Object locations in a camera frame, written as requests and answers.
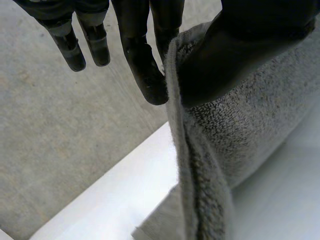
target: white surface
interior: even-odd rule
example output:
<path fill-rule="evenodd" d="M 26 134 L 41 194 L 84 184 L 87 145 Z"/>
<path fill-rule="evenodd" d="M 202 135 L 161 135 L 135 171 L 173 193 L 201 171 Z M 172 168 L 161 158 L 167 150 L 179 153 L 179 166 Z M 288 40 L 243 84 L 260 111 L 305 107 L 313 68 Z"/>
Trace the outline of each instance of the white surface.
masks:
<path fill-rule="evenodd" d="M 0 240 L 13 240 L 13 239 L 0 229 Z"/>
<path fill-rule="evenodd" d="M 176 183 L 166 123 L 32 240 L 127 240 Z M 320 104 L 235 191 L 236 240 L 320 239 Z"/>
<path fill-rule="evenodd" d="M 127 240 L 177 183 L 166 123 L 45 224 L 31 240 Z"/>

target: robotic hand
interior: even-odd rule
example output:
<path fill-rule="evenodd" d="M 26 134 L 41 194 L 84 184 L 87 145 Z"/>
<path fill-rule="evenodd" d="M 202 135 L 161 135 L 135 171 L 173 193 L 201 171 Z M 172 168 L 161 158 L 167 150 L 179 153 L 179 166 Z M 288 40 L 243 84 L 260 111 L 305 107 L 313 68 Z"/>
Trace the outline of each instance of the robotic hand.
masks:
<path fill-rule="evenodd" d="M 71 25 L 74 11 L 95 64 L 110 62 L 103 25 L 109 0 L 14 1 L 48 30 L 72 70 L 86 66 Z M 166 83 L 147 44 L 147 18 L 151 7 L 163 60 L 179 33 L 185 0 L 111 1 L 137 85 L 149 103 L 164 104 Z M 249 72 L 308 36 L 319 12 L 320 0 L 222 0 L 221 13 L 178 70 L 182 104 L 193 107 L 226 93 Z"/>
<path fill-rule="evenodd" d="M 52 36 L 69 67 L 81 71 L 86 61 L 72 27 L 76 13 L 97 66 L 110 62 L 103 21 L 109 0 L 14 0 Z M 153 105 L 167 102 L 165 78 L 147 44 L 147 19 L 151 7 L 156 45 L 161 59 L 179 33 L 185 0 L 111 0 L 119 25 L 125 58 L 145 99 Z"/>

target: terry cloth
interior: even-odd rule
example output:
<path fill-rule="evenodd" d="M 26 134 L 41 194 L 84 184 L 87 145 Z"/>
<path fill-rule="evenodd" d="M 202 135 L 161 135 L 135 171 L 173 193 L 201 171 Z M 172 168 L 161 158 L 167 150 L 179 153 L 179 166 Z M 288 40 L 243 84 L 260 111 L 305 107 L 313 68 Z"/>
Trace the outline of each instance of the terry cloth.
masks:
<path fill-rule="evenodd" d="M 237 239 L 232 188 L 266 161 L 319 99 L 317 24 L 303 42 L 259 67 L 228 94 L 184 108 L 177 68 L 209 25 L 195 26 L 170 43 L 167 113 L 179 184 L 133 233 L 135 240 Z"/>

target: concrete floor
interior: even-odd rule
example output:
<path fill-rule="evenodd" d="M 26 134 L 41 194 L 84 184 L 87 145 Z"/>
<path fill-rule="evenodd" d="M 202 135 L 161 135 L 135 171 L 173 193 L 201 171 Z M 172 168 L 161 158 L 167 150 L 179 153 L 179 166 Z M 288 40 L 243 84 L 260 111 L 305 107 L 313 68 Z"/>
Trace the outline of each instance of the concrete floor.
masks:
<path fill-rule="evenodd" d="M 217 0 L 187 0 L 181 29 L 220 9 Z M 97 67 L 73 21 L 87 62 L 75 73 L 42 26 L 0 1 L 0 229 L 14 240 L 28 239 L 167 120 L 136 86 L 112 7 L 104 24 L 111 63 Z M 155 50 L 153 31 L 148 40 Z"/>

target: gray towel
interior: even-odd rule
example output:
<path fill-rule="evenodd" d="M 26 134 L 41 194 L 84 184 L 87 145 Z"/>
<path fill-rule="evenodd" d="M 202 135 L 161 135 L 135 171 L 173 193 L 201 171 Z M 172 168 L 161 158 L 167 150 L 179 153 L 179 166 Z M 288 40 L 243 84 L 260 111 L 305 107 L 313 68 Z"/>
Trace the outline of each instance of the gray towel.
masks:
<path fill-rule="evenodd" d="M 193 27 L 170 44 L 167 112 L 179 186 L 133 233 L 136 240 L 237 239 L 231 189 L 261 166 L 319 99 L 317 25 L 301 44 L 261 66 L 228 94 L 184 108 L 177 66 L 208 26 Z"/>

